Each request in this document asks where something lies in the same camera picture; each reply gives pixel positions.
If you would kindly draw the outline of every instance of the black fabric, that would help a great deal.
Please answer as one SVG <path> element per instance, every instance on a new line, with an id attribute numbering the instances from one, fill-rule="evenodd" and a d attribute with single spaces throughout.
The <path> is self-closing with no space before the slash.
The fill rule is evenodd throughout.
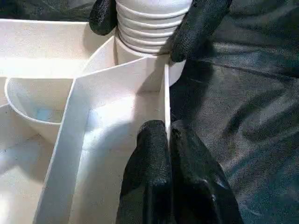
<path id="1" fill-rule="evenodd" d="M 174 224 L 171 162 L 164 122 L 140 128 L 123 175 L 117 224 Z"/>
<path id="2" fill-rule="evenodd" d="M 109 34 L 117 24 L 115 0 L 97 0 L 90 12 L 89 26 L 98 35 Z"/>
<path id="3" fill-rule="evenodd" d="M 0 18 L 89 21 L 95 0 L 2 0 Z"/>
<path id="4" fill-rule="evenodd" d="M 178 224 L 243 223 L 221 166 L 180 120 L 171 126 L 171 162 Z"/>
<path id="5" fill-rule="evenodd" d="M 221 164 L 245 223 L 295 224 L 299 219 L 299 81 L 278 72 L 286 64 L 277 64 L 277 73 L 268 73 L 271 60 L 261 63 L 250 55 L 235 57 L 256 71 L 207 59 L 188 61 L 171 87 L 172 119 L 192 127 Z"/>

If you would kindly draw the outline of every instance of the black glove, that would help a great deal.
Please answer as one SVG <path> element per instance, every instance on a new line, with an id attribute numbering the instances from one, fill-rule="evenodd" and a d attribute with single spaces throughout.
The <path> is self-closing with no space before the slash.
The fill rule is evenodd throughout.
<path id="1" fill-rule="evenodd" d="M 123 175 L 117 224 L 174 224 L 171 163 L 165 125 L 146 122 Z"/>
<path id="2" fill-rule="evenodd" d="M 189 12 L 175 33 L 171 59 L 181 62 L 192 55 L 215 31 L 228 13 L 232 0 L 193 0 Z M 115 0 L 97 0 L 90 13 L 91 29 L 107 35 L 117 25 Z"/>
<path id="3" fill-rule="evenodd" d="M 243 223 L 221 166 L 181 121 L 171 127 L 171 162 L 178 224 Z"/>

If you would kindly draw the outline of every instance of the white plastic tray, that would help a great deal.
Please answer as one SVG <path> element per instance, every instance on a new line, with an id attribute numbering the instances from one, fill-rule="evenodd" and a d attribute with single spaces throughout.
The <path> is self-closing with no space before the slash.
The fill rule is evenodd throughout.
<path id="1" fill-rule="evenodd" d="M 0 20 L 0 32 L 0 224 L 114 223 L 138 129 L 161 119 L 169 134 L 169 85 L 185 62 L 83 22 Z M 61 122 L 35 117 L 30 105 L 51 110 L 63 87 Z"/>

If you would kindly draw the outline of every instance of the ribbed white container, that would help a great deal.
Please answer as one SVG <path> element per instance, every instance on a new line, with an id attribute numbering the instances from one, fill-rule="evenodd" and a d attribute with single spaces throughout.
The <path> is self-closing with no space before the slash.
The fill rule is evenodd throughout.
<path id="1" fill-rule="evenodd" d="M 116 0 L 121 40 L 143 53 L 168 53 L 170 37 L 191 3 L 192 0 Z"/>

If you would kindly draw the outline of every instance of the white plastic panel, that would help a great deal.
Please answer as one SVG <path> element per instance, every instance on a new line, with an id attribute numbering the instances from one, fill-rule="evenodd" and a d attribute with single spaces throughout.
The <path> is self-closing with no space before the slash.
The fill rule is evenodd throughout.
<path id="1" fill-rule="evenodd" d="M 87 22 L 0 19 L 0 76 L 74 78 L 113 34 L 98 36 Z"/>
<path id="2" fill-rule="evenodd" d="M 162 82 L 163 75 L 146 69 L 154 61 L 142 58 L 76 80 L 79 87 L 71 93 L 65 121 L 79 119 L 80 127 L 62 124 L 35 223 L 115 221 L 122 174 L 136 147 L 138 130 L 145 121 L 165 121 L 169 111 L 160 103 L 168 101 L 160 99 L 168 89 L 168 77 Z M 78 105 L 90 108 L 88 119 Z"/>
<path id="3" fill-rule="evenodd" d="M 118 64 L 117 52 L 115 47 L 115 38 L 112 36 L 89 58 L 83 68 L 81 75 L 99 71 Z"/>
<path id="4" fill-rule="evenodd" d="M 0 150 L 0 224 L 32 223 L 52 149 L 35 136 Z"/>

